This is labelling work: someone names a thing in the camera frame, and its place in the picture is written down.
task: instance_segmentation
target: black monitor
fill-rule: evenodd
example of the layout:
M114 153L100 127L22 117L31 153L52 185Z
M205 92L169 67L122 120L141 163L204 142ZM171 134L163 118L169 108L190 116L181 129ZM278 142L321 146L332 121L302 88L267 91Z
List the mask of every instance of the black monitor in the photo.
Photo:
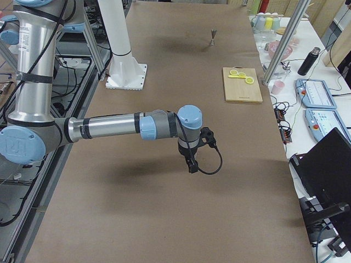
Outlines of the black monitor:
M298 160L296 171L308 194L316 196L323 209L342 202L351 205L351 144L337 128ZM351 251L351 213L330 220Z

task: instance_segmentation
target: white table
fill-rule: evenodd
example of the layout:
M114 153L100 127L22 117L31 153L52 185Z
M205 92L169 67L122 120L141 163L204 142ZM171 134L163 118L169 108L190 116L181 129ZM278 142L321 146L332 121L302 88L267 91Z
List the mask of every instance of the white table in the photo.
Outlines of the white table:
M281 26L286 26L289 21L289 18L282 18ZM287 58L287 60L294 60L294 59L302 59L297 61L291 61L291 73L284 79L281 79L285 83L285 87L279 95L274 95L278 102L288 101L290 105L296 103L296 93L295 93L295 80L298 78L311 78L311 79L323 79L332 89L339 89L340 91L331 90L332 94L344 94L350 93L350 89L347 86L345 80L343 78L339 78L340 86L337 83L338 77L340 74L333 68L333 67L326 67L323 64L323 57L327 55L325 51L323 54L320 55L320 59L317 59L317 64L314 64L311 70L307 73L306 76L300 76L297 74L297 70L301 66L303 60L306 58L307 54L314 48L319 47L321 50L324 50L324 45L322 44L321 40L319 39L318 35L314 31L311 23L307 19L303 19L299 27L297 29L297 33L294 36L295 38L299 39L299 45L297 47L293 47L293 53ZM276 40L280 40L281 36L277 35ZM260 60L262 63L269 62L270 57L268 52L265 52L264 49L264 42L258 38L257 41L257 49L259 51ZM273 83L276 79L272 79L268 85L269 90L272 89ZM351 126L351 96L342 96L342 97L334 97L334 100L337 104L337 111L339 112L340 116L342 117L345 125L347 127ZM306 153L308 152L315 144L316 141L310 132L305 118L304 118L304 109L305 107L301 105L301 100L298 98L297 103L294 107L290 107L285 114L285 119L293 125L294 118L296 115L296 121L293 126L292 132L292 143L287 144L286 148L286 157L289 159L295 153ZM301 184L301 181L295 172L295 170L290 167L291 174L294 180L295 189L298 195L298 198L302 198L304 196L309 197L304 187ZM330 254L330 249L327 247L327 244L332 240L326 239L324 240L318 247L318 255L319 255L319 262L321 262L324 258L326 258ZM347 252L346 255L342 258L337 258L333 256L329 263L350 263L351 262L351 253Z

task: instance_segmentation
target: black bottle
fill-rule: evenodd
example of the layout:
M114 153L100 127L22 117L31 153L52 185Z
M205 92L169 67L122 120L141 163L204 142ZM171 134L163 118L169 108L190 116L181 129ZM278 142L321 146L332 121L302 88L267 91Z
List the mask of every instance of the black bottle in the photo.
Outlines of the black bottle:
M308 53L305 61L297 71L299 75L305 76L307 74L307 72L311 69L313 63L318 58L319 52L320 48L315 47L310 53Z

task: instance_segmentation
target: wooden cutting board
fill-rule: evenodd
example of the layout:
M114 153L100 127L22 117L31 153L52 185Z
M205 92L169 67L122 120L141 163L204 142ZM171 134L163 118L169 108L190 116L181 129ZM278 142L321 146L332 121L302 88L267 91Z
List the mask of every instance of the wooden cutting board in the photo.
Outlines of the wooden cutting board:
M247 76L253 77L254 83L247 84L244 78L228 78L232 67L223 68L224 92L226 101L263 102L258 79L254 68L236 68Z

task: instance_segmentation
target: table surface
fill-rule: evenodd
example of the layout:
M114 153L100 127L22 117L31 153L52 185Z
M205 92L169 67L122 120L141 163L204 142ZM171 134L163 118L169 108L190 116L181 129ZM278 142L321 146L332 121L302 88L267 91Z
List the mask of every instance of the table surface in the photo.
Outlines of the table surface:
M286 26L289 21L289 18L282 18L281 26ZM276 40L280 40L281 36L277 35ZM321 50L324 50L324 45L322 44L320 38L314 31L311 23L307 19L303 19L297 29L294 38L299 41L299 45L297 47L293 47L293 53L287 58L287 60L296 60L291 61L291 73L288 77L282 79L285 83L285 87L282 92L278 95L274 95L278 102L288 101L291 105L295 104L294 107L287 110L287 114L285 115L286 120L293 125L294 120L295 124L293 126L292 132L292 143L287 145L286 149L286 157L289 159L295 153L306 153L308 152L314 145L316 145L316 141L313 138L312 133L310 132L305 118L304 118L304 110L305 107L301 105L301 100L296 100L295 94L295 80L298 78L311 78L311 79L323 79L327 83L329 88L332 89L340 89L339 91L331 90L332 94L344 94L350 93L350 88L348 87L345 80L340 77L340 74L333 67L326 67L323 63L323 57L327 55L327 52L323 52L316 63L313 65L311 70L307 73L306 76L300 76L297 74L297 70L301 66L303 60L307 56L307 54L314 48L319 47ZM256 36L256 45L259 51L260 60L262 63L269 62L270 57L267 52L265 52L262 48L265 46L265 40L263 41L260 36ZM272 89L273 83L276 79L272 79L268 85L269 90ZM334 97L334 100L337 104L337 111L342 117L345 125L347 127L351 126L351 96L344 97ZM302 183L295 172L295 170L290 167L291 174L294 179L294 184L296 188L296 192L299 198L304 196L309 197L306 193ZM326 239L319 246L319 261L326 258L330 249L327 247L327 244L332 239ZM332 257L328 262L330 263L346 263L351 262L351 253L346 253L346 255L342 258Z
M26 262L313 262L267 88L262 104L224 100L223 67L263 75L246 8L136 2L127 25L148 64L144 89L102 83L88 117L194 104L222 170L188 174L175 139L80 141ZM197 159L204 170L219 163L209 148Z

